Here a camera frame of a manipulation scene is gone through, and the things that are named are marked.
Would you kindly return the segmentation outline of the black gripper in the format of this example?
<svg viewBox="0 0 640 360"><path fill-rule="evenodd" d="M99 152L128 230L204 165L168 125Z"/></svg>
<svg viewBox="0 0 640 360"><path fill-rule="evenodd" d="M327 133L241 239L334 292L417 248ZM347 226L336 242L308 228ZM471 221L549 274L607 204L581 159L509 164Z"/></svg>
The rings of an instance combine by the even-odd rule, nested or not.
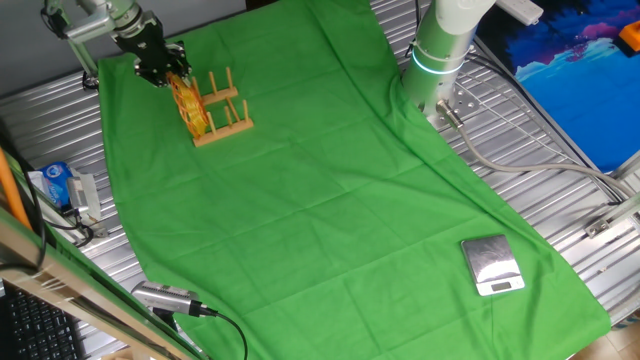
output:
<svg viewBox="0 0 640 360"><path fill-rule="evenodd" d="M168 86L169 73L192 86L184 43L167 43L153 12L138 12L129 24L116 28L113 38L122 51L136 56L134 73L155 87Z"/></svg>

